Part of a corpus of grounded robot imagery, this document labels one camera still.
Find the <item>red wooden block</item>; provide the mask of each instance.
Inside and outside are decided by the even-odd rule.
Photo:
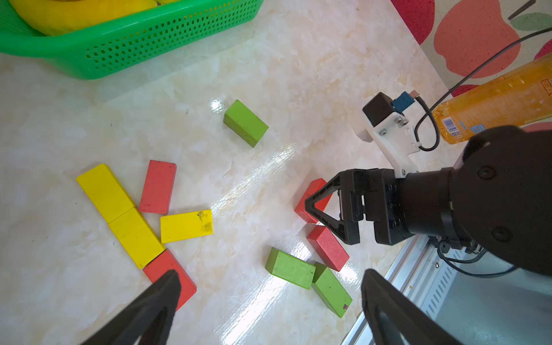
[[[310,197],[314,193],[318,192],[322,187],[326,185],[326,181],[324,181],[323,178],[319,178],[318,180],[314,180],[309,184],[309,187],[307,188],[307,191],[305,192],[305,195],[301,198],[301,201],[299,201],[299,205],[295,208],[295,213],[297,213],[301,218],[303,218],[307,223],[316,224],[318,223],[318,220],[311,216],[310,214],[305,211],[305,200],[306,198]],[[328,202],[330,202],[330,198],[332,196],[330,195],[327,198],[324,198],[317,202],[315,204],[315,207],[321,211],[324,211],[326,209],[326,206],[328,205]]]
[[[330,229],[325,226],[316,226],[307,236],[307,240],[314,247],[326,266],[340,271],[349,260],[349,254],[343,249]]]
[[[140,200],[140,212],[167,214],[171,202],[176,164],[150,161]]]
[[[151,280],[152,283],[155,283],[157,279],[161,278],[168,270],[174,269],[178,273],[178,278],[180,279],[180,298],[178,299],[178,306],[176,310],[180,309],[181,306],[186,303],[190,297],[192,297],[198,288],[195,286],[194,282],[186,274],[182,266],[176,261],[173,254],[167,249],[158,257],[153,259],[146,267],[144,267],[144,273]]]

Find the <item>screw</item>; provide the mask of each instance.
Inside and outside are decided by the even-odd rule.
[[[502,226],[497,226],[491,231],[492,237],[498,242],[508,242],[512,239],[512,233],[510,230]]]
[[[408,120],[407,120],[407,119],[403,119],[403,118],[401,118],[401,117],[398,117],[398,118],[395,119],[395,123],[396,123],[397,125],[399,125],[399,128],[402,128],[402,127],[404,127],[404,126],[408,123]]]
[[[484,166],[479,168],[477,171],[477,175],[484,179],[484,180],[490,180],[494,176],[496,176],[496,170],[494,170],[492,167]]]

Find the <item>robotic arm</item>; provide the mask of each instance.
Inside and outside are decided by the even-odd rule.
[[[307,198],[306,211],[348,245],[360,242],[365,218],[374,222],[377,243],[418,233],[442,252],[472,253],[480,245],[516,267],[552,275],[552,131],[489,129],[471,138],[459,169],[418,172],[408,155],[420,143],[396,101],[379,93],[363,108],[365,137],[394,169],[342,171]],[[315,207],[335,191],[338,220]]]

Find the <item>apple print tablecloth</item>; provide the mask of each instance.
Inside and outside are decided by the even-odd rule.
[[[451,88],[489,57],[552,26],[552,0],[391,0],[422,50]],[[552,33],[502,54],[453,95],[462,94],[552,52]]]

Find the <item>green plastic basket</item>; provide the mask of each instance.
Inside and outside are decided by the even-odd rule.
[[[61,36],[45,36],[0,0],[0,52],[101,78],[253,19],[263,0],[180,0]]]

